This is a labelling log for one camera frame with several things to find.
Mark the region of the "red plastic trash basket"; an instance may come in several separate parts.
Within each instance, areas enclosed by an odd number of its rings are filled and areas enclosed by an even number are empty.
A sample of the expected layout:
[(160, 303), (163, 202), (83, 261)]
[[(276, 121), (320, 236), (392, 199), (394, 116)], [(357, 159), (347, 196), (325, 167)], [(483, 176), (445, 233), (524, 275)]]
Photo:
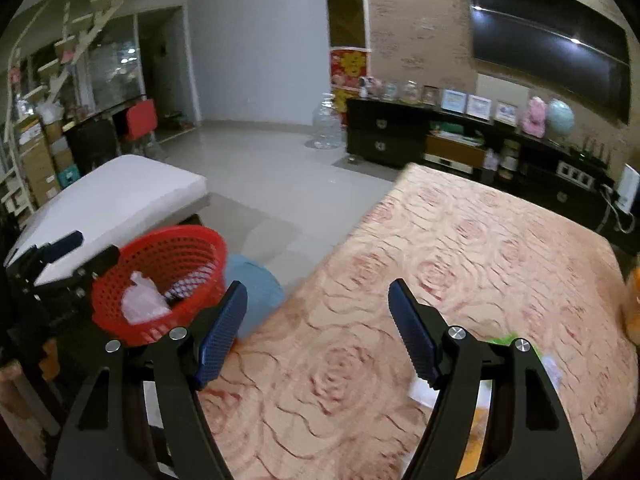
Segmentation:
[[(146, 234), (123, 247), (117, 263), (94, 282), (93, 323), (133, 347), (189, 326), (198, 312), (216, 306), (224, 296), (227, 257), (224, 239), (205, 226), (170, 226)], [(168, 314), (136, 325), (126, 320), (122, 297), (134, 284), (134, 272), (153, 282), (168, 301)]]

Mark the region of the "green snack wrapper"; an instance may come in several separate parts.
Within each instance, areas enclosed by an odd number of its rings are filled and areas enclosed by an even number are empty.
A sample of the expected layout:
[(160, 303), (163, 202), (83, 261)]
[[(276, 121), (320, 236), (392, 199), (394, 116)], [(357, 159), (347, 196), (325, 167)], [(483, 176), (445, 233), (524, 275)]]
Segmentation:
[(512, 344), (512, 342), (514, 340), (517, 340), (518, 338), (520, 338), (520, 336), (518, 336), (517, 333), (511, 332), (507, 333), (504, 336), (490, 338), (488, 339), (488, 342), (490, 344), (500, 344), (500, 346), (510, 346), (510, 344)]

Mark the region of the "glass bowl of oranges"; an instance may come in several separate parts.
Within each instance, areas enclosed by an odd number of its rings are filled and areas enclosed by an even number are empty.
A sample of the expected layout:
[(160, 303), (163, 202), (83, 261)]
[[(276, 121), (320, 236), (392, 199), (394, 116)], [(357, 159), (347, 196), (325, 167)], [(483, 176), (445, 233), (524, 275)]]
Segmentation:
[(628, 339), (640, 346), (640, 269), (635, 266), (626, 281), (626, 296), (622, 304), (625, 332)]

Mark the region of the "rose pattern tablecloth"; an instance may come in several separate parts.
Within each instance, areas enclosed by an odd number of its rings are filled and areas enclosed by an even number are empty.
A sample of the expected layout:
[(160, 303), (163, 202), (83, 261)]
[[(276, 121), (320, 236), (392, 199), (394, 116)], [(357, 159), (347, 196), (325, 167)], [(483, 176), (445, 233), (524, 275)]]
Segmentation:
[(407, 167), (200, 401), (233, 479), (580, 479), (637, 411), (610, 244)]

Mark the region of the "red chair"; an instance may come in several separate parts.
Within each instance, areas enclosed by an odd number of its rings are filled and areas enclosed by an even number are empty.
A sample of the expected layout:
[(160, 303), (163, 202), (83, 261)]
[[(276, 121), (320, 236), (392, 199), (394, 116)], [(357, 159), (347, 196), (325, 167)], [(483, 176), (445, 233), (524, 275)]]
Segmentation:
[(155, 140), (157, 114), (152, 99), (146, 99), (128, 108), (126, 113), (127, 133), (124, 147), (127, 153), (160, 159), (162, 151)]

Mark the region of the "white box device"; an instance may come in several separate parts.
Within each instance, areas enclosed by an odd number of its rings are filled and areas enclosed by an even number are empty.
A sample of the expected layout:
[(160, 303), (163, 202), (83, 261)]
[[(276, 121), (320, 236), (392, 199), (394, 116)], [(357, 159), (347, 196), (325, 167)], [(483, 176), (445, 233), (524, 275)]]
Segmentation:
[(618, 199), (616, 200), (617, 208), (624, 214), (631, 213), (631, 207), (638, 193), (640, 184), (640, 174), (633, 166), (626, 165), (616, 188)]

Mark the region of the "black wifi router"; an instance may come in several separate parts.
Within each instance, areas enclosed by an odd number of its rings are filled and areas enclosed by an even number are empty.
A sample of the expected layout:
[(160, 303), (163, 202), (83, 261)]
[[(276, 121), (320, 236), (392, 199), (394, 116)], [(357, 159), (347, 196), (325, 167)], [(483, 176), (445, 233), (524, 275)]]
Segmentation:
[(603, 151), (602, 151), (604, 149), (603, 144), (600, 145), (600, 148), (602, 148), (602, 150), (600, 151), (600, 154), (597, 154), (595, 151), (593, 151), (595, 147), (596, 147), (596, 144), (594, 143), (591, 145), (585, 145), (582, 148), (575, 148), (574, 146), (571, 146), (570, 154), (573, 157), (578, 158), (582, 162), (585, 162), (586, 164), (595, 166), (602, 170), (608, 170), (608, 166), (610, 166), (611, 156), (603, 155)]

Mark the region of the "pink plush toy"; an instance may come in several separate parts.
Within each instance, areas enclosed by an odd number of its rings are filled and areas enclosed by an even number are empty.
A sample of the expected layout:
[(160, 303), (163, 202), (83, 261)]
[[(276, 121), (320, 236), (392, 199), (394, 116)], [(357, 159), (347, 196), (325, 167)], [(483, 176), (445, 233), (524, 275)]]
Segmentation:
[(529, 136), (542, 139), (546, 133), (547, 103), (539, 96), (529, 99), (520, 119), (520, 128)]

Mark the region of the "pale blue globe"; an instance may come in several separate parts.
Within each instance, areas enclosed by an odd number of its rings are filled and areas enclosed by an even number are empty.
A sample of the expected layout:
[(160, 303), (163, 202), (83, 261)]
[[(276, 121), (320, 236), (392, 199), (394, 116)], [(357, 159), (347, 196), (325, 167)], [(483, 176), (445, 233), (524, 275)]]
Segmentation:
[(552, 99), (546, 109), (546, 130), (549, 136), (566, 138), (575, 125), (573, 110), (563, 101)]

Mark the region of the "black TV cabinet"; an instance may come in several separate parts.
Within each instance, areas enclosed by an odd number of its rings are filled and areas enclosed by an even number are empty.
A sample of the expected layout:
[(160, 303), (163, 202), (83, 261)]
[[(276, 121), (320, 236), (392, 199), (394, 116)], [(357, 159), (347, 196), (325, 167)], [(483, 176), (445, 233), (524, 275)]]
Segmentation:
[(612, 219), (606, 170), (570, 148), (502, 122), (375, 100), (346, 101), (350, 159), (400, 169), (416, 162), (493, 185), (597, 231)]

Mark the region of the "clear water jug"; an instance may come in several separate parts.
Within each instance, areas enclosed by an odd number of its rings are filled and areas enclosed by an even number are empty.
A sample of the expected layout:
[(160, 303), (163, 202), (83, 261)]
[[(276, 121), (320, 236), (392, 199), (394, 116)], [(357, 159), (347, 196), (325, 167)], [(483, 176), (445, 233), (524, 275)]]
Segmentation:
[(333, 150), (343, 145), (342, 118), (333, 93), (325, 93), (312, 115), (312, 146)]

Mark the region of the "red festive wall poster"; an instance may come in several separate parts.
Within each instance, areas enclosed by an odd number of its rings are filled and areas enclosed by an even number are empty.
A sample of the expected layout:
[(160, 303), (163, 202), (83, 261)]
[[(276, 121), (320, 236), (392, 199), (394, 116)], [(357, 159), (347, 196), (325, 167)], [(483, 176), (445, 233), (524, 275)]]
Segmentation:
[(368, 49), (337, 47), (330, 49), (330, 83), (334, 105), (346, 122), (347, 100), (359, 96), (360, 79), (369, 75)]

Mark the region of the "black wall television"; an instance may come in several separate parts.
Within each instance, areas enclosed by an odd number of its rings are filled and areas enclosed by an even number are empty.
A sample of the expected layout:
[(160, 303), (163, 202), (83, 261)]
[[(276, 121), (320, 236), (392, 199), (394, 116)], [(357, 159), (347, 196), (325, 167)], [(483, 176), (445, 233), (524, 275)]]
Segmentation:
[(625, 29), (577, 0), (470, 0), (474, 58), (519, 70), (626, 124)]

